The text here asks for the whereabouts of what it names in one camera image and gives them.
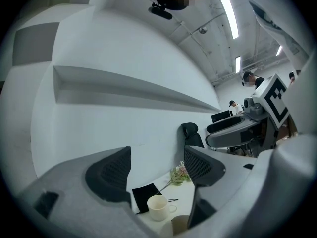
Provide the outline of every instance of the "ceiling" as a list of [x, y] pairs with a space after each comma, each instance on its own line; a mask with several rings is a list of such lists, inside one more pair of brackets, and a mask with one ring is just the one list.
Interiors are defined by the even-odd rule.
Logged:
[[[156, 0], [116, 0], [113, 8], [153, 26], [177, 44], [217, 86], [235, 74], [235, 58], [242, 70], [265, 69], [286, 60], [276, 56], [279, 44], [257, 23], [248, 0], [230, 0], [239, 37], [232, 39], [229, 21], [220, 0], [199, 0], [182, 11], [169, 11], [172, 20], [149, 13]], [[206, 26], [205, 34], [198, 29]]]

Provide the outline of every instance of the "small flower bouquet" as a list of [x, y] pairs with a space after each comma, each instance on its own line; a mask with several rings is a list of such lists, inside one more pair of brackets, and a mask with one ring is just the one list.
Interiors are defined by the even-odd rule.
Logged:
[[182, 185], [184, 181], [190, 181], [189, 174], [187, 173], [187, 170], [185, 168], [185, 163], [183, 161], [181, 161], [180, 165], [177, 166], [176, 168], [173, 168], [169, 173], [170, 173], [170, 181], [163, 189], [160, 190], [160, 192], [166, 189], [171, 184], [175, 186], [180, 186]]

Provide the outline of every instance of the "cup handle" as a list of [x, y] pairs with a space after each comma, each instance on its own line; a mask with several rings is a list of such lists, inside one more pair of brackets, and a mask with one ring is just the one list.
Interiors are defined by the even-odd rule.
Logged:
[[170, 212], [170, 213], [174, 213], [174, 212], [176, 212], [176, 211], [177, 211], [177, 206], [176, 206], [176, 205], [173, 205], [173, 204], [172, 204], [172, 205], [169, 205], [169, 212]]

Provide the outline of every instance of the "white mug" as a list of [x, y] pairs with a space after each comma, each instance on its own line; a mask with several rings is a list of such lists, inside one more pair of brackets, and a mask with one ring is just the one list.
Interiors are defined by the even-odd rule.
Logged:
[[150, 197], [147, 204], [151, 218], [156, 221], [165, 220], [170, 213], [174, 213], [177, 210], [177, 207], [169, 205], [167, 198], [162, 195]]

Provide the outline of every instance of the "fluorescent light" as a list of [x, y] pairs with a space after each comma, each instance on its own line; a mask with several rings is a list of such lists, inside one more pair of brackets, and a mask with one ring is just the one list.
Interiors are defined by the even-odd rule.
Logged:
[[236, 17], [234, 16], [233, 8], [231, 5], [230, 0], [220, 0], [222, 3], [222, 6], [224, 7], [224, 10], [226, 11], [229, 24], [231, 27], [231, 32], [232, 32], [232, 38], [236, 39], [239, 37], [239, 32], [238, 32], [238, 26], [237, 26], [237, 21]]
[[241, 67], [241, 57], [236, 58], [236, 73], [240, 72], [240, 67]]
[[279, 46], [278, 51], [277, 51], [277, 53], [276, 53], [277, 56], [281, 53], [282, 48], [283, 48], [282, 46]]

